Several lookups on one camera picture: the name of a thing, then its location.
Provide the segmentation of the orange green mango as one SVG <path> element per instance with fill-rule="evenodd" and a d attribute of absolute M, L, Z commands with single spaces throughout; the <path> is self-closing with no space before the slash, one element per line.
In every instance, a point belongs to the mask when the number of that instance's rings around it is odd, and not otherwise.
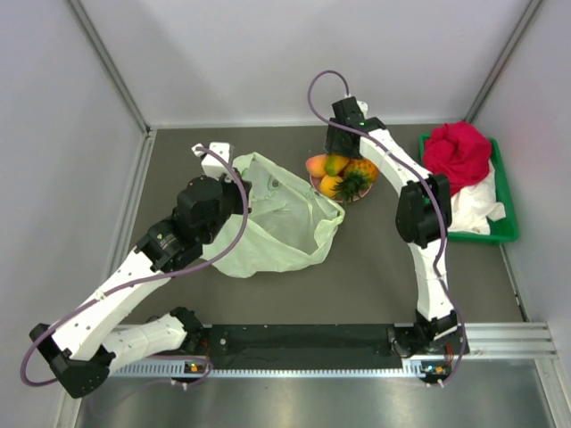
<path fill-rule="evenodd" d="M 350 163 L 350 161 L 350 158 L 330 153 L 326 156 L 324 170 L 328 176 L 339 176 Z"/>

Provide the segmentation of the toy pineapple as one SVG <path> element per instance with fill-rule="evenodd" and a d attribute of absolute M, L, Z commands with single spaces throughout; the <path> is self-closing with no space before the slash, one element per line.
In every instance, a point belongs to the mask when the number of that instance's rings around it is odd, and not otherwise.
<path fill-rule="evenodd" d="M 373 162 L 367 159 L 353 159 L 343 170 L 347 178 L 341 183 L 340 191 L 344 194 L 352 194 L 358 191 L 363 185 L 366 177 L 374 182 L 377 180 L 379 170 Z"/>

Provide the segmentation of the yellow orange fruit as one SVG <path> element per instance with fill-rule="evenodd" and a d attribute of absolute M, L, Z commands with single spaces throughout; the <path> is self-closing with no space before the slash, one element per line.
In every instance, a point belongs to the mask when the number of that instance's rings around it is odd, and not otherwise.
<path fill-rule="evenodd" d="M 318 190 L 330 199 L 335 199 L 341 189 L 343 178 L 340 176 L 325 175 L 319 182 Z"/>

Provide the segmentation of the pale green plastic bag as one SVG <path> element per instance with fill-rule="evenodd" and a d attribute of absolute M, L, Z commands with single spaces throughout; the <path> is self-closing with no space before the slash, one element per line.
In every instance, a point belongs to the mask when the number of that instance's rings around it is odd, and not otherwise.
<path fill-rule="evenodd" d="M 213 266 L 226 276 L 247 278 L 322 263 L 344 221 L 342 206 L 259 153 L 239 156 L 233 166 L 252 183 L 252 212 L 236 247 Z"/>

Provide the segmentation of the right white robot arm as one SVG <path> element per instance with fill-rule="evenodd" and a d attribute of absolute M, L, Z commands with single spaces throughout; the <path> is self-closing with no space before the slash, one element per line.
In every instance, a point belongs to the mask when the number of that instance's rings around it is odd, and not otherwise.
<path fill-rule="evenodd" d="M 458 329 L 444 257 L 451 224 L 449 180 L 414 161 L 380 119 L 367 118 L 365 103 L 347 96 L 333 103 L 332 109 L 326 151 L 370 161 L 399 194 L 395 225 L 410 247 L 418 283 L 416 345 L 435 353 Z"/>

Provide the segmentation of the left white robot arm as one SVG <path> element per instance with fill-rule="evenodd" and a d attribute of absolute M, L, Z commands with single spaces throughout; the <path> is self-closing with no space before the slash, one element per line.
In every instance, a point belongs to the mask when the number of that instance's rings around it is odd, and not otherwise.
<path fill-rule="evenodd" d="M 143 358 L 191 355 L 203 345 L 203 325 L 193 311 L 177 307 L 125 330 L 118 324 L 147 296 L 175 277 L 208 267 L 204 246 L 234 215 L 247 218 L 252 184 L 237 170 L 218 178 L 200 176 L 177 197 L 171 215 L 152 225 L 120 267 L 61 320 L 34 327 L 29 337 L 74 399 L 100 387 L 112 374 Z"/>

